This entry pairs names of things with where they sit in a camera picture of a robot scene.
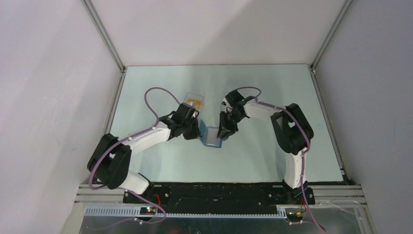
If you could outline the clear acrylic card box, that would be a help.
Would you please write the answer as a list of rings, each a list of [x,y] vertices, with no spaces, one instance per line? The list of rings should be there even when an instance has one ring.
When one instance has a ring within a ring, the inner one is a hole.
[[[195,108],[198,119],[201,117],[201,112],[205,103],[205,97],[203,95],[188,92],[184,98],[184,103],[187,103]]]

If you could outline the blue leather card holder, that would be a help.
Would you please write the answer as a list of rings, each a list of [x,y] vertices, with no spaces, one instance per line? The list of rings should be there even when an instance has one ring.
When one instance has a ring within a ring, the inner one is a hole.
[[[200,130],[200,141],[206,147],[211,148],[221,148],[222,140],[217,137],[218,127],[207,126],[206,123],[201,119],[199,121]]]

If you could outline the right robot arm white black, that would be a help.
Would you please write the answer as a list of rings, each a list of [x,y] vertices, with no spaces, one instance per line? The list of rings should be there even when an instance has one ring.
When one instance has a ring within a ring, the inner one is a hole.
[[[283,191],[286,202],[295,204],[303,197],[300,187],[306,182],[305,156],[310,150],[314,131],[301,108],[292,103],[285,107],[259,101],[257,97],[242,96],[238,90],[229,92],[223,99],[217,138],[228,139],[238,131],[238,123],[245,118],[270,120],[276,140],[287,153]]]

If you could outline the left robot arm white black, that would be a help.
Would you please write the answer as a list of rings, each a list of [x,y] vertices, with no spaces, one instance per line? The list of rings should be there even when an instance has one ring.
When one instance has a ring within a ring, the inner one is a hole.
[[[134,192],[142,203],[152,201],[152,182],[141,173],[130,170],[132,156],[179,136],[186,140],[199,139],[198,115],[195,107],[181,103],[177,110],[159,117],[154,126],[131,136],[119,139],[110,133],[105,134],[87,164],[90,179],[99,179],[111,190],[122,188]]]

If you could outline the gold card in box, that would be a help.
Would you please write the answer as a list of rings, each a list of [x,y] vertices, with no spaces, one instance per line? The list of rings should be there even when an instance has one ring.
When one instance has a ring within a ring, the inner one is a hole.
[[[189,104],[190,106],[194,107],[198,111],[201,111],[201,109],[203,107],[203,102],[201,100],[197,100],[197,99],[189,98],[186,101],[186,103]]]

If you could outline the left controller board with leds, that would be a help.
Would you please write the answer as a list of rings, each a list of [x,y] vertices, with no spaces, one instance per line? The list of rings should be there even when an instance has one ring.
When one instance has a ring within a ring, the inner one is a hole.
[[[140,215],[155,215],[157,214],[156,207],[141,207],[139,211]]]

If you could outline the controller board with leds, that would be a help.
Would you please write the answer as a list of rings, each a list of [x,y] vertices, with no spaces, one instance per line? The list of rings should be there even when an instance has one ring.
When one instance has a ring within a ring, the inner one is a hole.
[[[140,215],[155,215],[157,214],[156,207],[141,207],[139,211]]]
[[[305,216],[305,212],[287,212],[286,213],[286,221],[290,224],[300,224],[303,222]]]

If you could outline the right controller board with leds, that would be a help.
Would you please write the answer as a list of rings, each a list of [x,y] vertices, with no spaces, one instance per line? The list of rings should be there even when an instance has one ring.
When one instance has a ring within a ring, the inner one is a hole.
[[[305,216],[305,212],[287,212],[286,213],[286,221],[290,224],[300,224],[303,222]]]

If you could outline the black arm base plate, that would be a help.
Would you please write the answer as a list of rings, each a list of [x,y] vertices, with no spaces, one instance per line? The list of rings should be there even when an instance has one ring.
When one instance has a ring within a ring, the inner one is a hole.
[[[218,182],[155,182],[141,195],[148,200],[170,204],[183,198],[222,199],[256,198],[268,200],[271,204],[302,204],[305,200],[314,204],[314,193],[308,183],[301,187],[290,188],[285,182],[259,183],[218,183]]]

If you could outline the left aluminium frame post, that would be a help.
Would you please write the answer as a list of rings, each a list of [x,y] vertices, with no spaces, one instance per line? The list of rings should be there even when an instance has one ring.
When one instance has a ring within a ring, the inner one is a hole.
[[[92,0],[81,0],[82,4],[84,5],[86,12],[88,13],[92,23],[94,24],[98,34],[101,36],[103,43],[105,44],[109,54],[113,58],[116,66],[118,67],[119,71],[123,73],[125,71],[125,65],[113,43],[94,3]]]

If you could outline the aluminium frame post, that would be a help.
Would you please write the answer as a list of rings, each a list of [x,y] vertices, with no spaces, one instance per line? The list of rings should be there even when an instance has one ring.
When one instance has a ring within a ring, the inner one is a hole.
[[[105,44],[109,54],[113,58],[116,66],[118,67],[119,71],[123,73],[125,71],[125,65],[113,43],[94,3],[92,0],[81,0],[82,4],[84,5],[86,12],[88,13],[92,23],[94,24],[98,34],[101,36],[103,43]]]
[[[334,35],[338,31],[342,21],[344,20],[345,16],[347,15],[348,11],[350,10],[351,6],[353,5],[354,0],[345,0],[343,5],[341,6],[339,13],[337,14],[336,18],[334,19],[330,29],[328,30],[321,47],[318,49],[315,58],[311,63],[311,69],[316,70],[316,67],[320,63],[325,51],[327,50],[330,42],[332,41]]]

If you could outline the right aluminium frame post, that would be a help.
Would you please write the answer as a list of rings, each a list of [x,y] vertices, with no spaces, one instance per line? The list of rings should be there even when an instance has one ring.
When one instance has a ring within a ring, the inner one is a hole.
[[[339,13],[337,14],[336,18],[334,19],[330,29],[328,30],[321,47],[318,49],[315,58],[311,63],[311,69],[316,70],[316,67],[320,63],[325,51],[327,50],[330,42],[332,41],[334,35],[338,31],[342,21],[344,20],[345,16],[347,15],[348,11],[350,10],[351,6],[353,5],[354,0],[345,0],[343,5],[341,6]]]

